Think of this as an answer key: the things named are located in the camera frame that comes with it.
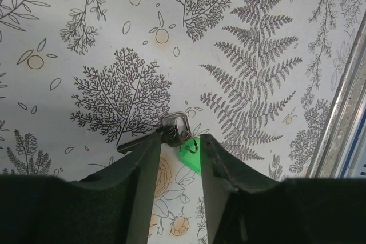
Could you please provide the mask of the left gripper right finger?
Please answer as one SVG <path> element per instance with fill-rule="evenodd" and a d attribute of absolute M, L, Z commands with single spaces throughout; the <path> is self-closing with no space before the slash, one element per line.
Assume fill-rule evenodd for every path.
<path fill-rule="evenodd" d="M 209 243 L 364 243 L 365 180 L 276 181 L 200 138 Z"/>

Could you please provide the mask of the green key tag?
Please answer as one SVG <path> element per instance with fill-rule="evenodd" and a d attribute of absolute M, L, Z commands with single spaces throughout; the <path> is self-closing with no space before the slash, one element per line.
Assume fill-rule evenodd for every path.
<path fill-rule="evenodd" d="M 154 132 L 135 138 L 127 143 L 117 146 L 117 151 L 123 155 L 134 151 L 140 144 L 144 143 L 152 134 L 157 133 L 161 144 L 166 143 L 169 147 L 179 147 L 191 139 L 188 116 L 183 112 L 167 114 L 161 121 L 161 126 Z"/>

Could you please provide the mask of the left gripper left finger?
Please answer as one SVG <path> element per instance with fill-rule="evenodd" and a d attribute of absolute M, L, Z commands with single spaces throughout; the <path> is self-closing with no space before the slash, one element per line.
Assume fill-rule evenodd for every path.
<path fill-rule="evenodd" d="M 1 176 L 1 242 L 147 243 L 160 151 L 151 134 L 80 181 Z"/>

